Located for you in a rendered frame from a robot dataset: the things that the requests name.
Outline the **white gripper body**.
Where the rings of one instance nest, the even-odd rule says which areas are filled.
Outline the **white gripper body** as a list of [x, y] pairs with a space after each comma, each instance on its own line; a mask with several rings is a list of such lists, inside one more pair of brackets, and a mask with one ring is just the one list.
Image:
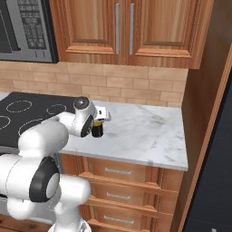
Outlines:
[[111, 120], [111, 114], [105, 107], [101, 107], [101, 119], [103, 121], [110, 121]]

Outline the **black mug with yellow rim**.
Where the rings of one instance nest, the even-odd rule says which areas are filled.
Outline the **black mug with yellow rim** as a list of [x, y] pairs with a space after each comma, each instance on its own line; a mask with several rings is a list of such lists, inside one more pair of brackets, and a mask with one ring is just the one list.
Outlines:
[[96, 121], [92, 127], [92, 136], [94, 138], [100, 138], [103, 135], [102, 123]]

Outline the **wooden drawer front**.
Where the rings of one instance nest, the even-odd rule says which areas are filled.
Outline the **wooden drawer front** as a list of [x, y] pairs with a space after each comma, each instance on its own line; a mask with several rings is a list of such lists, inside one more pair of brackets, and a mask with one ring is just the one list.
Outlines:
[[[134, 182], [151, 182], [151, 171], [154, 170], [155, 174], [158, 170], [157, 168], [148, 167], [139, 164], [131, 164], [120, 161], [106, 160], [106, 159], [94, 159], [88, 158], [89, 171], [96, 176], [102, 176], [105, 178], [111, 179], [122, 179], [127, 181]], [[105, 167], [108, 169], [117, 169], [117, 170], [125, 170], [132, 171], [130, 176], [115, 174], [105, 172]]]
[[[131, 196], [131, 198], [130, 200], [109, 198], [106, 196], [107, 191], [115, 195]], [[98, 183], [92, 183], [92, 195], [96, 198], [130, 204], [139, 207], [151, 206], [154, 203], [154, 196], [145, 191], [126, 187], [107, 186]]]
[[[92, 213], [94, 219], [96, 219], [98, 222], [106, 224], [107, 226], [115, 226], [115, 227], [123, 227], [127, 229], [134, 229], [134, 230], [150, 230], [150, 223], [151, 218], [143, 216], [139, 213], [134, 213], [122, 209], [116, 209], [116, 208], [102, 208], [102, 207], [92, 207]], [[134, 225], [124, 224], [120, 222], [115, 222], [111, 220], [107, 220], [103, 218], [103, 215], [106, 215], [110, 218], [120, 218], [125, 220], [134, 220]]]

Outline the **black hob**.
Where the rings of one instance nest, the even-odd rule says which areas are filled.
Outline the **black hob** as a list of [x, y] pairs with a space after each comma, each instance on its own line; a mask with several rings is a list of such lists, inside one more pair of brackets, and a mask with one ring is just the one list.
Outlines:
[[73, 97], [11, 92], [0, 101], [0, 146], [18, 148], [19, 136], [63, 111], [74, 113]]

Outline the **wooden cupboard door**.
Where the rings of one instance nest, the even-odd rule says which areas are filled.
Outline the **wooden cupboard door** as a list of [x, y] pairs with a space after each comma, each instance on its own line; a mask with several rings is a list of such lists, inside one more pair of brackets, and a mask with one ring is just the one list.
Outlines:
[[[59, 60], [125, 64], [125, 0], [49, 0]], [[120, 53], [115, 5], [120, 4]]]
[[[133, 55], [130, 55], [134, 3]], [[127, 64], [197, 69], [214, 0], [127, 0]]]

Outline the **tall wooden side panel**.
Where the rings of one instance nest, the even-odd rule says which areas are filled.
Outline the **tall wooden side panel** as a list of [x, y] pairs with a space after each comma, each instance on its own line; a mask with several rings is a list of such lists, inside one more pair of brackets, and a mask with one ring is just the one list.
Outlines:
[[182, 102], [188, 154], [170, 232], [182, 232], [232, 67], [232, 0], [214, 0], [200, 68], [190, 70]]

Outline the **grey microwave oven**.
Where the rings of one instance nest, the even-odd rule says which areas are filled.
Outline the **grey microwave oven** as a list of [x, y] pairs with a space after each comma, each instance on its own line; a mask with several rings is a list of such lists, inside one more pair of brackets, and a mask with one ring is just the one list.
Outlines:
[[49, 0], [0, 0], [0, 61], [59, 61]]

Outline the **dark fridge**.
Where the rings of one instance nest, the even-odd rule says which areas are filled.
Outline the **dark fridge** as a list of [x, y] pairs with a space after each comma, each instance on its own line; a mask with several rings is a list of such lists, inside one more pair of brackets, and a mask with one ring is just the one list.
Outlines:
[[232, 69], [182, 232], [232, 232]]

